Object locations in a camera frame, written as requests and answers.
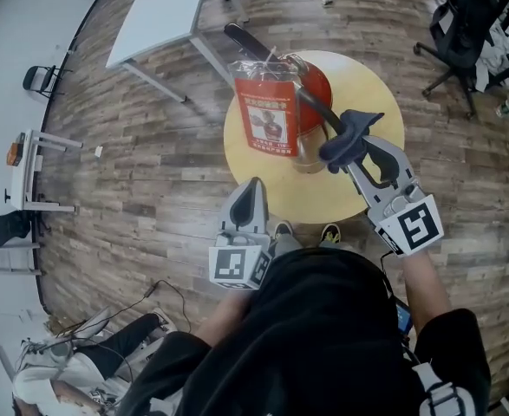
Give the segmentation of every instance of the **black bag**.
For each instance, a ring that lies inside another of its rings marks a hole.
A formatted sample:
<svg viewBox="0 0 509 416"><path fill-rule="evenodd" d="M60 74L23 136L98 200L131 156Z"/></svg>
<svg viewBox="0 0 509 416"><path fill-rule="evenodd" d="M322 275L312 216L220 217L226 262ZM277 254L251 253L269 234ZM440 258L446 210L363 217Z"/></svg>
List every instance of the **black bag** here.
<svg viewBox="0 0 509 416"><path fill-rule="evenodd" d="M0 247L13 237L26 237L30 231L30 219L30 211L13 211L0 216Z"/></svg>

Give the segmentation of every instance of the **round wooden table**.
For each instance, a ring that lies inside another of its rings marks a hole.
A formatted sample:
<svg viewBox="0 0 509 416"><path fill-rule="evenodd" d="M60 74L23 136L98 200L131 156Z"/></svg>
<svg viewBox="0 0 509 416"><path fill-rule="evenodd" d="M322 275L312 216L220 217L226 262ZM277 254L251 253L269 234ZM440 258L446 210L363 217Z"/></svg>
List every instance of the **round wooden table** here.
<svg viewBox="0 0 509 416"><path fill-rule="evenodd" d="M326 51L297 54L318 66L329 79L333 90L332 108L337 116L347 109L385 113L370 128L370 133L404 147L401 110L376 74L345 55ZM330 127L328 131L335 135ZM293 168L291 159L250 148L236 98L225 117L224 144L233 177L239 184L254 176L260 177L267 191L269 210L281 219L326 224L350 218L367 208L349 175L331 174L327 169L316 174L302 174ZM379 168L368 156L363 164L378 179Z"/></svg>

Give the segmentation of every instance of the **fire extinguisher label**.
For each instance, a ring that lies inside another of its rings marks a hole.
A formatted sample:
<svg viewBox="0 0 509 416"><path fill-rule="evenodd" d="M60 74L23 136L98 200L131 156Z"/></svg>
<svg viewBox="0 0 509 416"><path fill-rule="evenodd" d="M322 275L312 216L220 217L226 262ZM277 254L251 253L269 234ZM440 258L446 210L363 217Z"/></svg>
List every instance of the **fire extinguisher label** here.
<svg viewBox="0 0 509 416"><path fill-rule="evenodd" d="M297 149L297 97L292 81L235 79L248 145L293 157Z"/></svg>

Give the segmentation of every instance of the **sleeve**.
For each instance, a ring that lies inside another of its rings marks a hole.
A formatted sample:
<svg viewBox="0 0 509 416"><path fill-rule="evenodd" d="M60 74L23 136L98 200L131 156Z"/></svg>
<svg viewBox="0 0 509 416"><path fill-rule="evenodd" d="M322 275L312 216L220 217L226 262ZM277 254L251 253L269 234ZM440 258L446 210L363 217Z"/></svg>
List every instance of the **sleeve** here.
<svg viewBox="0 0 509 416"><path fill-rule="evenodd" d="M134 414L150 398L163 400L179 391L211 347L195 335L176 331L167 335L120 403L121 414Z"/></svg>
<svg viewBox="0 0 509 416"><path fill-rule="evenodd" d="M51 376L51 372L43 372L41 368L25 368L13 378L13 395L29 405L57 400Z"/></svg>
<svg viewBox="0 0 509 416"><path fill-rule="evenodd" d="M476 414L486 414L491 373L476 316L456 309L426 324L414 351L420 362L431 362L444 381L465 388L473 397Z"/></svg>

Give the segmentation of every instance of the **shoe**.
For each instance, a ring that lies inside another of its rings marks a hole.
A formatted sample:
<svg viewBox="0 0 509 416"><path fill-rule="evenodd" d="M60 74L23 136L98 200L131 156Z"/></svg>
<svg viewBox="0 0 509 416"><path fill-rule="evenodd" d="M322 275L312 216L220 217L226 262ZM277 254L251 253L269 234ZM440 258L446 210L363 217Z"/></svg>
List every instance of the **shoe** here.
<svg viewBox="0 0 509 416"><path fill-rule="evenodd" d="M171 333L173 331L177 331L177 327L173 323L173 321L167 316L166 313L161 308L155 308L150 313L154 313L155 315L158 315L158 318L160 319L160 328L164 332L164 335L167 333Z"/></svg>
<svg viewBox="0 0 509 416"><path fill-rule="evenodd" d="M292 226L286 220L277 224L275 231L273 232L273 238L278 240L283 234L293 235Z"/></svg>
<svg viewBox="0 0 509 416"><path fill-rule="evenodd" d="M331 242L333 244L339 244L341 242L341 230L337 224L326 224L322 231L321 242Z"/></svg>

